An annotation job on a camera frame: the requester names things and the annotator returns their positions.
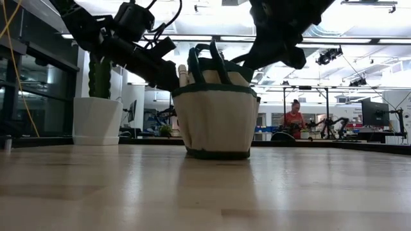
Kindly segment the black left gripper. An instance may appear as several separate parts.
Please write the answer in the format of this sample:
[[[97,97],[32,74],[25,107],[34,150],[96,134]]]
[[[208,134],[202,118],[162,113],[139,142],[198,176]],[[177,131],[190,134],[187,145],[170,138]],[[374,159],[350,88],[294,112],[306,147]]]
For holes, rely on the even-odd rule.
[[[155,47],[145,49],[114,36],[104,40],[101,53],[144,79],[150,87],[173,92],[179,88],[176,64],[163,57],[175,48],[176,45],[169,37],[161,40]]]

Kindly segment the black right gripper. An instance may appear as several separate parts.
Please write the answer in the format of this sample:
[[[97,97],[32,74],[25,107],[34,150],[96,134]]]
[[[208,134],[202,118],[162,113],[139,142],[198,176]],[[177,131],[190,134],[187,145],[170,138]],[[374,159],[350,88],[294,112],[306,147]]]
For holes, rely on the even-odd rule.
[[[306,56],[297,44],[302,42],[302,34],[307,29],[307,21],[294,19],[290,22],[275,22],[254,19],[256,39],[252,52],[237,56],[231,60],[243,67],[259,69],[276,62],[288,67],[302,69]]]

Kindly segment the wide-blade trowel wooden handle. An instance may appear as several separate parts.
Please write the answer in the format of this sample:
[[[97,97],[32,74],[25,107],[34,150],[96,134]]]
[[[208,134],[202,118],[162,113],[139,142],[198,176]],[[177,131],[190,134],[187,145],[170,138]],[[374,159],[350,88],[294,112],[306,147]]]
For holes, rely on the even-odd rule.
[[[184,64],[178,66],[179,86],[185,87],[189,83],[188,70]]]

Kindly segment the green loop-handled pruner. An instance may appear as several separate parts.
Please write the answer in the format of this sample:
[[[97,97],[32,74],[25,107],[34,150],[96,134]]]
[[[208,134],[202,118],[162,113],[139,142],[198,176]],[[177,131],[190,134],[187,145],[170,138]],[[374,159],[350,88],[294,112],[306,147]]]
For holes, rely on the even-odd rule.
[[[189,72],[193,75],[194,80],[197,83],[206,82],[200,68],[200,61],[198,57],[200,52],[205,49],[210,51],[212,57],[212,67],[216,69],[221,83],[231,85],[232,82],[229,78],[228,72],[226,71],[224,59],[218,52],[215,40],[212,40],[210,44],[197,44],[195,47],[189,50],[188,67]]]

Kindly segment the beige green-trimmed gardening bag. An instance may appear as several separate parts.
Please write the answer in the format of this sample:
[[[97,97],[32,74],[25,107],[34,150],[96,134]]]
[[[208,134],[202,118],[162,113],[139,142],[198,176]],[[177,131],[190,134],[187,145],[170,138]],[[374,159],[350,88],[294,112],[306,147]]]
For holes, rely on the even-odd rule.
[[[250,87],[253,70],[225,61],[231,85],[222,84],[211,58],[199,58],[205,83],[189,72],[189,83],[172,93],[180,136],[198,159],[241,160],[250,156],[260,98]]]

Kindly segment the small black monitor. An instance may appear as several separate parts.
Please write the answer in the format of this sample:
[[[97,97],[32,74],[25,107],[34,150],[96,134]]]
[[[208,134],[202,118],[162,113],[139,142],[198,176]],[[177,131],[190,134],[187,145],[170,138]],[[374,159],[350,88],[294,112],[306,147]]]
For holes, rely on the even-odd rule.
[[[128,122],[129,122],[129,123],[132,122],[132,121],[134,121],[134,119],[136,118],[136,107],[137,107],[137,101],[134,100],[134,101],[130,104],[129,109],[128,109],[127,119],[128,119]]]

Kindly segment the green cactus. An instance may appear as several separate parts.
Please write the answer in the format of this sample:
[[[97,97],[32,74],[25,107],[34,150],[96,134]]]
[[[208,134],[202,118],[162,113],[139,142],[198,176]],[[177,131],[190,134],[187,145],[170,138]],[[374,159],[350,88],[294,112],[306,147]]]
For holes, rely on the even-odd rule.
[[[89,54],[89,96],[110,99],[112,64],[108,58],[98,59],[93,53]]]

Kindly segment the person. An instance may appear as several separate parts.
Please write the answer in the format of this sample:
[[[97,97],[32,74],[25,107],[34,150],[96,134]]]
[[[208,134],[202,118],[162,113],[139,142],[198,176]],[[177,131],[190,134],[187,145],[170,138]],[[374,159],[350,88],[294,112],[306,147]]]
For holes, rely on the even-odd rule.
[[[303,115],[299,112],[300,107],[299,101],[295,99],[292,103],[291,111],[287,112],[283,118],[284,127],[295,139],[300,139],[301,131],[306,129]]]

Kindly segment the white faceted plant pot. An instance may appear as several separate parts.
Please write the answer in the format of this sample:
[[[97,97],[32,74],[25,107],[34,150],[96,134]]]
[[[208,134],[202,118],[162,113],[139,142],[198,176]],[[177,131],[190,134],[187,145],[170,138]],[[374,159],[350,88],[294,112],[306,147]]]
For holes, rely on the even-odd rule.
[[[112,146],[119,143],[123,104],[103,98],[74,98],[73,142],[79,146]]]

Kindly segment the black chair back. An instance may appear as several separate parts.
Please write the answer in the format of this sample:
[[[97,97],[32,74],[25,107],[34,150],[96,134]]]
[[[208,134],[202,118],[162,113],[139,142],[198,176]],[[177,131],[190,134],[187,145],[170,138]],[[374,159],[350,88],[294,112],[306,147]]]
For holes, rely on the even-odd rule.
[[[295,142],[295,137],[286,132],[275,132],[271,136],[271,141],[276,142]]]

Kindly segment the black overhead rig beam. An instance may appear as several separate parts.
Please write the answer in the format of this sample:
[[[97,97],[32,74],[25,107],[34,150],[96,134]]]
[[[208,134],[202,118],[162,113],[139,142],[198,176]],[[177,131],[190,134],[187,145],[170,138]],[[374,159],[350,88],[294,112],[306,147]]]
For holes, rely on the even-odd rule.
[[[169,37],[175,42],[239,42],[253,43],[256,39],[251,35],[161,35],[157,41]],[[411,46],[411,38],[366,38],[366,37],[304,37],[301,44],[333,44],[333,45],[371,45],[371,46]]]

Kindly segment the large black monitor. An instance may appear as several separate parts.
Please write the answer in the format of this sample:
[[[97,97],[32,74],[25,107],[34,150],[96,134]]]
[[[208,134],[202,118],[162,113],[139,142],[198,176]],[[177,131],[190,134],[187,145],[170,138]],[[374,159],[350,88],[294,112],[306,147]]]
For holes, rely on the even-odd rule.
[[[389,126],[389,105],[363,100],[362,123],[364,126]]]

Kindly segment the black aluminium table frame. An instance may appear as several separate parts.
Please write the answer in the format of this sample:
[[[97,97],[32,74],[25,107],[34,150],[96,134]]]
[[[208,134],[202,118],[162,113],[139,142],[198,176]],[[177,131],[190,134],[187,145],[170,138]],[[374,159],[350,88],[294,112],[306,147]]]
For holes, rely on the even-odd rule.
[[[28,148],[36,146],[61,146],[72,145],[73,139],[70,137],[0,137],[0,150],[6,147],[6,143],[11,141],[12,148]],[[130,145],[163,145],[163,146],[183,146],[184,143],[180,139],[129,139],[120,138],[119,144]],[[346,150],[371,151],[379,153],[390,153],[398,155],[411,156],[411,145],[394,145],[394,144],[376,144],[364,142],[337,142],[337,141],[253,141],[252,147],[259,148],[338,148]]]

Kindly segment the black background rig frame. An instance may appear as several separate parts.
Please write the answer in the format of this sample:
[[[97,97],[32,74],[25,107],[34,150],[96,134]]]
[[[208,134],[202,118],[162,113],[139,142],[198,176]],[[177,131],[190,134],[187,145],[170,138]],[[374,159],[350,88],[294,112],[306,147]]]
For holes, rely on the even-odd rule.
[[[306,90],[306,91],[315,89],[319,91],[319,94],[322,94],[320,89],[324,89],[326,92],[326,95],[324,96],[324,98],[326,99],[326,118],[329,117],[329,97],[328,97],[329,88],[328,87],[312,87],[309,85],[299,85],[299,86],[290,85],[290,86],[283,86],[282,89],[283,89],[283,109],[284,109],[283,118],[284,118],[284,115],[287,113],[286,111],[286,90],[287,89],[293,89],[293,90],[298,89],[298,90]]]

